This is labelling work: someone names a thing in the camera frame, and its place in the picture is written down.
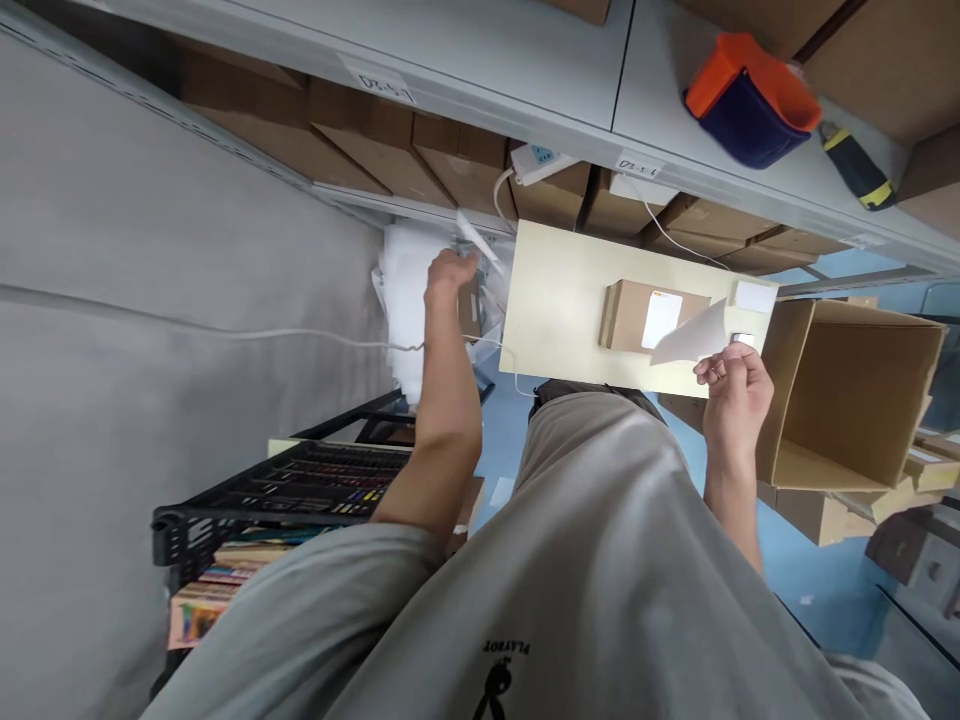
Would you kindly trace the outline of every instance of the gray t-shirt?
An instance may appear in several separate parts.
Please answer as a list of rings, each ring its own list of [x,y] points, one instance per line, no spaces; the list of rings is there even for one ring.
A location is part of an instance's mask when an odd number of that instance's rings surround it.
[[[437,538],[399,525],[291,551],[144,717],[925,717],[878,666],[831,666],[669,430],[624,398],[541,408],[517,485],[446,564]]]

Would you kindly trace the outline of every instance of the yellow and black screwdriver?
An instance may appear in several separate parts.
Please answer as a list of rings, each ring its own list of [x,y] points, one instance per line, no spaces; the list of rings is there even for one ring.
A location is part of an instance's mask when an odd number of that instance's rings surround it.
[[[832,122],[822,122],[820,139],[827,157],[840,171],[843,182],[867,210],[883,210],[896,205],[897,197],[887,176],[874,164],[849,130],[837,127]]]

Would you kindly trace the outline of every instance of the hand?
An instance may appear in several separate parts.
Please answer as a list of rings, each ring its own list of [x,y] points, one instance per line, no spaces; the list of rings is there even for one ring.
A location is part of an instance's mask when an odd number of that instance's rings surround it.
[[[773,400],[773,381],[760,354],[735,342],[693,368],[710,386],[703,418],[707,449],[733,463],[755,462],[757,438]]]
[[[456,297],[460,288],[473,279],[479,261],[475,253],[464,258],[449,248],[441,250],[427,271],[427,292],[424,297],[436,294]]]

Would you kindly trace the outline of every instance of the person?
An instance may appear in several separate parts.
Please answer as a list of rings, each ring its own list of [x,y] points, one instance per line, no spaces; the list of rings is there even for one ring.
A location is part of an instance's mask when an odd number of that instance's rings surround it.
[[[764,583],[774,388],[743,344],[694,368],[702,499],[652,405],[545,383],[514,497],[446,560],[481,451],[457,317],[475,271],[448,250],[430,267],[416,443],[370,522],[261,570],[144,717],[925,717],[879,666],[828,659]]]

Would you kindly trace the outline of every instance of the blue floor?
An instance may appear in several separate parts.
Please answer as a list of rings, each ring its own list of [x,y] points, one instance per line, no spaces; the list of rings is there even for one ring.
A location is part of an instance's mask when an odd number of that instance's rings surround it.
[[[831,277],[900,266],[859,250],[826,256],[816,265]],[[808,282],[810,276],[796,270],[771,279],[789,284]],[[881,308],[919,312],[927,286],[928,283],[909,283],[830,295],[876,295]],[[497,383],[497,388],[483,407],[484,449],[477,474],[486,480],[484,504],[473,529],[499,509],[495,506],[497,503],[491,504],[491,499],[497,499],[494,489],[498,483],[502,490],[516,477],[532,402],[514,390],[512,375],[499,372],[499,362],[498,354],[480,367]],[[523,391],[532,392],[543,380],[520,376],[519,385]],[[683,448],[694,484],[702,492],[706,469],[703,437],[667,411],[662,412]],[[850,539],[832,547],[818,548],[766,505],[758,503],[758,506],[760,545],[771,589],[825,649],[871,657],[880,641],[887,611],[887,603],[875,585],[894,585],[864,557],[866,539]]]

